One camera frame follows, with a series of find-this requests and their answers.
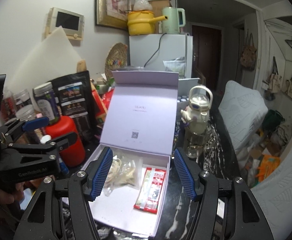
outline framed picture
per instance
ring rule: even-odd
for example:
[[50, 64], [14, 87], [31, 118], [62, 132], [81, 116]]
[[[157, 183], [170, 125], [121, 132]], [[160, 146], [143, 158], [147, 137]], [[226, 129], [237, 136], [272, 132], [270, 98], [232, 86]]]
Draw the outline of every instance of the framed picture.
[[127, 30], [130, 0], [96, 0], [96, 25]]

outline bottle handle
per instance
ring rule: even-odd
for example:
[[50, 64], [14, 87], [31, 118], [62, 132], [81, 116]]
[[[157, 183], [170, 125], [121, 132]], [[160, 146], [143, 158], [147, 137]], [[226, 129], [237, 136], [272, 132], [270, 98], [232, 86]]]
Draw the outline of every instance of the bottle handle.
[[208, 108], [210, 109], [210, 108], [211, 108], [211, 104], [212, 104], [212, 92], [211, 92], [206, 86], [202, 86], [202, 85], [194, 86], [194, 87], [189, 91], [189, 100], [192, 98], [192, 93], [193, 93], [194, 89], [204, 89], [204, 90], [207, 91], [207, 93], [208, 93], [209, 96], [210, 96], [210, 101], [209, 101], [209, 106], [208, 106]]
[[[183, 20], [182, 24], [179, 24], [180, 21], [179, 21], [179, 13], [178, 12], [181, 12], [181, 16], [182, 16], [182, 20]], [[179, 25], [179, 27], [184, 27], [186, 25], [185, 10], [183, 8], [177, 8], [177, 13], [178, 13], [178, 25]]]

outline woven basket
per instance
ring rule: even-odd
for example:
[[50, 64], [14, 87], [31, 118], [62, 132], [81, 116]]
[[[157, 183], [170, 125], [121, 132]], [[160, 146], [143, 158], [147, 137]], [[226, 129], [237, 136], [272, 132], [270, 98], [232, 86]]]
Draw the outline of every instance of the woven basket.
[[105, 75], [107, 80], [113, 77], [112, 71], [127, 66], [127, 45], [116, 43], [108, 52], [105, 61]]

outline white chair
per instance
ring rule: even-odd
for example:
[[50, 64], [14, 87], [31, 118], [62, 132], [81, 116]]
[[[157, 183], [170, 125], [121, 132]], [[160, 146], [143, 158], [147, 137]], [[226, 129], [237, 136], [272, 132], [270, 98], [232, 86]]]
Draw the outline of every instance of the white chair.
[[275, 240], [284, 240], [292, 232], [292, 148], [279, 167], [251, 189]]
[[268, 108], [257, 90], [228, 81], [219, 112], [229, 132], [236, 153], [246, 145], [261, 126]]

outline wall-mounted monitor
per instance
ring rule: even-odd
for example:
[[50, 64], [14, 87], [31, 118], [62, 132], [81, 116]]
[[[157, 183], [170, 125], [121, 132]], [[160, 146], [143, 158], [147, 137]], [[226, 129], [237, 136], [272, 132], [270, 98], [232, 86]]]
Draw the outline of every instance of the wall-mounted monitor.
[[81, 14], [53, 7], [49, 10], [45, 36], [62, 26], [68, 39], [81, 41], [84, 36], [84, 20]]

